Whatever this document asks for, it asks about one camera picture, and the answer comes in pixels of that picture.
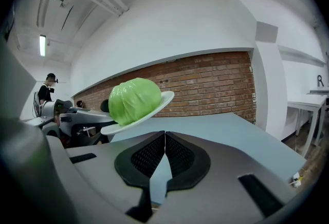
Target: floor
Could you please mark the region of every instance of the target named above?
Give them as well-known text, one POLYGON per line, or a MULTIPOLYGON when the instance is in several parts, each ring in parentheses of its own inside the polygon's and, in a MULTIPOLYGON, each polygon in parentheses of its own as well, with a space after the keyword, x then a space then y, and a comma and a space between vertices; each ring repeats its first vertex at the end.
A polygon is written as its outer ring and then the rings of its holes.
MULTIPOLYGON (((306 123, 300 129, 299 136, 292 135, 288 139, 284 140, 283 143, 289 146, 291 149, 301 154, 304 144, 307 139, 308 130, 310 124, 306 123)), ((316 183, 324 165, 328 158, 329 153, 329 117, 326 117, 323 123, 323 138, 319 146, 314 146, 312 143, 307 151, 306 159, 307 162, 304 167, 299 171, 300 176, 302 176, 302 185, 297 187, 297 192, 303 191, 306 187, 316 183)))

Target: fluorescent light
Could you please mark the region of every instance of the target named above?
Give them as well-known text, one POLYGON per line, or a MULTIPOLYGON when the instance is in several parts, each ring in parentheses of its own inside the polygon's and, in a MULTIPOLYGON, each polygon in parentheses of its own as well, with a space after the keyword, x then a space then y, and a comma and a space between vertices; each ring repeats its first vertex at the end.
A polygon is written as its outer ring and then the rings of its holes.
POLYGON ((46 55, 46 36, 40 35, 40 55, 46 55))

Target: black shirt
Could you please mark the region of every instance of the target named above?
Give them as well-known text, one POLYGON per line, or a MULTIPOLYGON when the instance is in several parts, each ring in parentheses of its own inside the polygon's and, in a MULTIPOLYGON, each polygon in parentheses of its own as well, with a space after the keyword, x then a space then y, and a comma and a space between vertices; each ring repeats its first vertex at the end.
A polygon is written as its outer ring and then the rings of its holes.
POLYGON ((39 100, 51 101, 50 91, 46 84, 42 85, 38 92, 39 100))

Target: green cabbage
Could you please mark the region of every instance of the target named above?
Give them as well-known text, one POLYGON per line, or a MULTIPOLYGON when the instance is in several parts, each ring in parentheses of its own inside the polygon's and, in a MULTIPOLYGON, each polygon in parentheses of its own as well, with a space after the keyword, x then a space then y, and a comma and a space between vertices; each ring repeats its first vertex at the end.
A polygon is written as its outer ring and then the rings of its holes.
POLYGON ((160 104, 161 91, 152 81, 135 78, 113 88, 109 114, 119 125, 131 124, 154 111, 160 104))

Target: red brick wall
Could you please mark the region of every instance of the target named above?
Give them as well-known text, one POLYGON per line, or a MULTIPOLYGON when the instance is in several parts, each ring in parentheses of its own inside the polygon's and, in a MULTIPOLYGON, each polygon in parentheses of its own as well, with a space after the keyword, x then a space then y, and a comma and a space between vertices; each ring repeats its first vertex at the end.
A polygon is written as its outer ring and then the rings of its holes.
POLYGON ((161 91, 175 92, 173 101, 156 117, 210 115, 233 112, 254 122, 255 88, 247 52, 222 52, 182 58, 123 74, 74 97, 86 108, 99 110, 114 86, 141 77, 161 91))

